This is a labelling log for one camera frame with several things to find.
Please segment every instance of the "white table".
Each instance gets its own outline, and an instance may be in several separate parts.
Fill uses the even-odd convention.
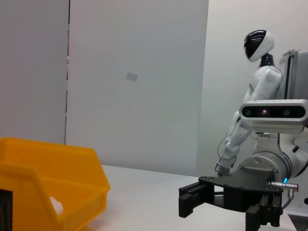
[[[111,185],[107,208],[81,231],[244,231],[245,213],[203,204],[187,218],[178,216],[178,188],[195,183],[187,177],[103,166]],[[260,231],[296,231],[287,213],[280,227]]]

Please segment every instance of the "white panel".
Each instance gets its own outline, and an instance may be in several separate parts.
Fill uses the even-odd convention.
[[[72,1],[67,143],[107,165],[194,174],[207,6]]]
[[[307,9],[308,1],[304,0],[210,1],[197,158],[199,176],[217,174],[217,146],[229,130],[251,75],[259,66],[259,62],[250,63],[246,58],[245,36],[257,29],[270,31],[275,37],[270,54],[279,67],[279,59],[286,51],[308,50],[308,30],[304,29]],[[252,154],[254,144],[251,137],[242,144],[234,169]]]
[[[0,137],[64,143],[68,0],[0,1]]]

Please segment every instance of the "white object in bin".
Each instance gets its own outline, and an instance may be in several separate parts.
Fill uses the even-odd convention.
[[[62,214],[63,213],[63,206],[62,206],[62,203],[60,201],[57,201],[54,197],[50,196],[49,197],[50,200],[51,200],[51,203],[53,205],[53,208],[54,210],[56,211],[56,213],[59,215],[59,214]]]

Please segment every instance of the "small gray label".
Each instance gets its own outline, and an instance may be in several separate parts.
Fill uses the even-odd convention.
[[[126,79],[132,80],[132,81],[134,81],[134,82],[137,81],[137,77],[138,77],[137,74],[130,73],[130,72],[128,72],[127,75],[126,75]]]

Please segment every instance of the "yellow storage bin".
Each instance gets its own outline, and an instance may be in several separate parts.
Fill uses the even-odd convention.
[[[77,231],[104,211],[110,186],[92,149],[4,138],[0,189],[13,192],[13,231]]]

